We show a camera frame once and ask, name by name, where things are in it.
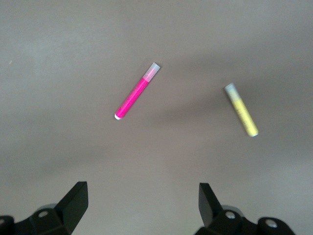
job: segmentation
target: pink marker barrel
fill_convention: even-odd
[[[145,75],[141,78],[141,80],[137,83],[137,85],[134,87],[132,92],[128,95],[128,97],[125,99],[123,104],[117,109],[115,112],[114,117],[117,120],[121,120],[125,114],[129,111],[129,109],[132,107],[132,105],[136,102],[138,97],[141,95],[143,90],[147,87],[151,79],[154,77],[154,75],[157,73],[157,71],[160,69],[160,66],[156,63],[153,63],[150,68],[147,70]]]

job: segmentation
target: yellow marker barrel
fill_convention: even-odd
[[[258,128],[254,124],[243,100],[239,96],[235,85],[230,83],[225,87],[225,91],[228,94],[230,101],[233,104],[247,134],[251,137],[258,135]]]

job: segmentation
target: gray surface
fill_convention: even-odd
[[[192,235],[208,182],[252,222],[311,234],[312,64],[311,0],[2,0],[0,212],[22,220],[87,180],[75,235]]]

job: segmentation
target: screw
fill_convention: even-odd
[[[265,221],[265,223],[266,223],[269,227],[271,227],[271,228],[277,228],[277,224],[276,224],[276,222],[275,222],[274,220],[267,219],[267,220]]]
[[[228,219],[234,219],[234,218],[236,218],[235,214],[234,214],[233,212],[231,212],[231,211],[227,211],[225,215],[226,215],[226,217],[227,217]]]
[[[48,214],[47,211],[42,211],[42,212],[40,212],[40,213],[38,214],[38,217],[39,217],[39,218],[42,218],[42,217],[46,216],[47,214]]]

